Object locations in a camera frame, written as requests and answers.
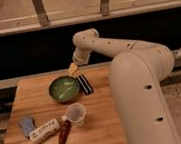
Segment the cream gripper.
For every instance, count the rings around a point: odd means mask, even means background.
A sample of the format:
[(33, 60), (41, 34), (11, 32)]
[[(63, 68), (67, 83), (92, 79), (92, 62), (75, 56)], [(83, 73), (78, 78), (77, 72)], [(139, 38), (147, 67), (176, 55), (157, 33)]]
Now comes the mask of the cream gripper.
[[(69, 65), (69, 68), (68, 68), (68, 71), (67, 71), (67, 76), (72, 77), (76, 73), (77, 70), (78, 70), (78, 65), (75, 64), (75, 63), (71, 63)], [(93, 90), (91, 84), (88, 82), (87, 78), (84, 75), (81, 75), (81, 76), (83, 77), (83, 80), (87, 84), (88, 89), (90, 90), (90, 93), (92, 94), (94, 92), (94, 90)], [(90, 94), (89, 90), (86, 88), (86, 85), (84, 85), (84, 83), (81, 81), (80, 77), (77, 76), (77, 79), (78, 79), (78, 82), (79, 82), (79, 84), (81, 86), (81, 89), (84, 91), (84, 93), (86, 95)]]

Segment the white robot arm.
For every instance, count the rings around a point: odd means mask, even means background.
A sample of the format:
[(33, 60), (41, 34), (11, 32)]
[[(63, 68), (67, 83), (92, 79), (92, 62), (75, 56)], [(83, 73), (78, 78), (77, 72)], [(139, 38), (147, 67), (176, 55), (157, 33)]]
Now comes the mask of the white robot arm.
[(79, 66), (88, 64), (92, 52), (112, 58), (110, 89), (127, 144), (181, 144), (160, 85), (175, 65), (168, 47), (141, 40), (103, 38), (92, 28), (77, 32), (72, 41), (72, 61)]

